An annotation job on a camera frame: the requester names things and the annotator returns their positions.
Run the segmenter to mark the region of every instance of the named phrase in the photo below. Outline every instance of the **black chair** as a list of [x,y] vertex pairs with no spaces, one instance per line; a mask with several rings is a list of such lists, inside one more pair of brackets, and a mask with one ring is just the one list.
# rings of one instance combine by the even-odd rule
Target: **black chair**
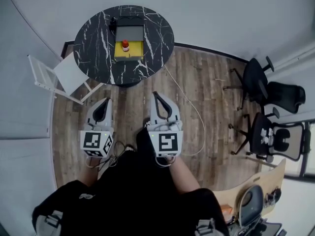
[[[306,129],[301,122],[295,124],[272,123],[268,119],[271,116],[279,118],[279,112],[276,108],[273,108],[272,114],[257,113],[251,125],[250,115],[244,115],[244,118],[247,119],[247,132],[229,124],[230,129],[233,128],[246,137],[237,151],[232,151],[231,154],[238,154],[247,142],[250,143],[250,151],[246,154],[256,154],[258,159],[264,159],[267,162],[273,161],[273,155],[281,155],[293,161],[298,161],[301,154],[310,152],[310,130]],[[269,129],[272,129],[273,134],[268,136],[268,139],[273,139],[273,142],[265,144],[262,130],[268,133]]]
[[248,234],[249,236],[276,236],[280,231],[281,223],[269,223],[267,219],[261,219],[255,228]]
[[266,59],[268,65],[264,68],[260,66],[255,58],[251,59],[245,67],[243,77],[235,68],[231,69],[230,72],[236,73],[242,85],[225,86],[222,89],[224,91],[227,89],[243,90],[242,104],[237,110],[243,108],[244,100],[248,95],[250,101],[256,101],[261,106],[274,104],[296,114],[299,106],[305,103],[305,90],[296,85],[286,85],[278,82],[268,83],[265,71],[270,68],[274,72],[275,69],[268,56]]

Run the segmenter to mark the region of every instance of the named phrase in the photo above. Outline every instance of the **chair armrest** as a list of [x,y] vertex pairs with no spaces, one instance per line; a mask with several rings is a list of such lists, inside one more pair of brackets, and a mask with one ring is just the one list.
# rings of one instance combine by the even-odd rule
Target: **chair armrest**
[[264,86],[264,84],[262,83],[261,80],[258,80],[258,86],[259,86],[259,88],[260,88],[261,93],[264,95],[264,97],[265,97],[266,99],[268,99],[267,90],[266,90],[266,88],[265,88],[265,86]]
[[298,86],[298,87],[299,87],[299,93],[297,95],[297,99],[294,104],[295,106],[300,106],[305,103],[305,90],[301,86]]
[[269,68],[271,68],[271,70],[274,72],[275,71],[274,65],[271,63],[271,60],[269,59],[268,56],[266,57],[266,60],[267,60],[268,64],[262,70],[265,72]]
[[265,115],[267,118],[268,117],[271,117],[271,116],[275,116],[277,117],[278,119],[280,118],[280,113],[278,111],[278,109],[276,109],[275,107],[272,108],[272,113],[271,114],[268,114],[268,115]]

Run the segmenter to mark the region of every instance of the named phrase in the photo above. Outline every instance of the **black office chair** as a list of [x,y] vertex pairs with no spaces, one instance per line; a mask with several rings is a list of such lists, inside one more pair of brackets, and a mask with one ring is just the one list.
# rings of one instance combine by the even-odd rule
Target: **black office chair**
[[276,236],[280,231],[281,223],[269,223],[267,219],[260,219],[255,228],[248,234],[248,236]]
[[244,100],[248,95],[250,101],[256,101],[261,106],[274,104],[296,114],[299,106],[305,103],[305,90],[296,85],[286,85],[278,82],[268,83],[265,71],[271,68],[274,72],[275,69],[268,56],[266,59],[268,65],[264,68],[260,66],[255,58],[251,59],[245,67],[243,77],[235,68],[231,69],[230,72],[236,73],[242,85],[225,86],[222,89],[224,91],[227,89],[243,90],[242,104],[237,110],[243,108]]
[[[273,155],[281,155],[298,161],[301,154],[310,152],[310,130],[306,129],[301,122],[295,124],[272,123],[268,119],[271,116],[279,118],[279,112],[276,108],[273,108],[272,114],[257,113],[251,125],[250,115],[244,115],[248,122],[247,132],[229,124],[230,129],[233,128],[246,137],[237,151],[232,151],[231,154],[237,155],[247,142],[250,143],[250,151],[246,152],[246,155],[256,154],[258,159],[264,159],[267,162],[273,161]],[[269,129],[272,130],[272,135],[268,135]],[[265,143],[265,137],[268,140],[271,139],[270,143]]]

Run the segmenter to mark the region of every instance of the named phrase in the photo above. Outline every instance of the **white folding chair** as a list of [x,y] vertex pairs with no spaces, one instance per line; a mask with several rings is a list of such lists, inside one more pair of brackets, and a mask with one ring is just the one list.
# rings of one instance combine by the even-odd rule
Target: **white folding chair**
[[[86,76],[78,67],[74,60],[73,53],[69,54],[63,61],[61,61],[54,69],[47,67],[45,64],[28,55],[31,69],[35,78],[35,85],[47,89],[49,91],[63,95],[70,100],[73,100],[81,105],[90,97],[96,90],[98,90],[104,83],[99,83],[95,88],[91,89],[86,83],[88,76]],[[64,91],[55,88],[56,78],[59,80]],[[84,84],[89,93],[82,99],[76,99],[71,94]]]

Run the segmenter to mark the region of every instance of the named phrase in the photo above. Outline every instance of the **table leg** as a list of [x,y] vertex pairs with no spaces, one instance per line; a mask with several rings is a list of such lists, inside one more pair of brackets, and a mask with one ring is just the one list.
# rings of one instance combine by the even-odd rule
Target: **table leg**
[[135,85],[137,85],[139,83],[140,83],[140,81],[137,81],[137,82],[134,82],[134,83],[121,84],[121,85],[117,85],[117,86],[119,86],[120,88],[130,88],[130,87],[133,87],[133,86],[135,86]]

